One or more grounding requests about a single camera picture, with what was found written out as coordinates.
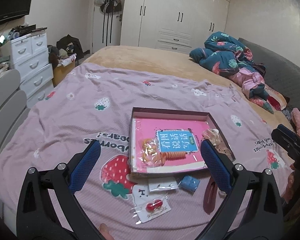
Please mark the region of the person left hand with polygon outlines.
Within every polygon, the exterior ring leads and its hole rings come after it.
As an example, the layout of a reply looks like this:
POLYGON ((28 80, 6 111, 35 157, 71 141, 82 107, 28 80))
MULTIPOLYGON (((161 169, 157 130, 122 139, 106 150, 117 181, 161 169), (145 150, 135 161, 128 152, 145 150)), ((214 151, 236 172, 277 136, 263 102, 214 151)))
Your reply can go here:
POLYGON ((110 234, 106 224, 102 223, 98 230, 106 240, 114 240, 114 237, 110 234))

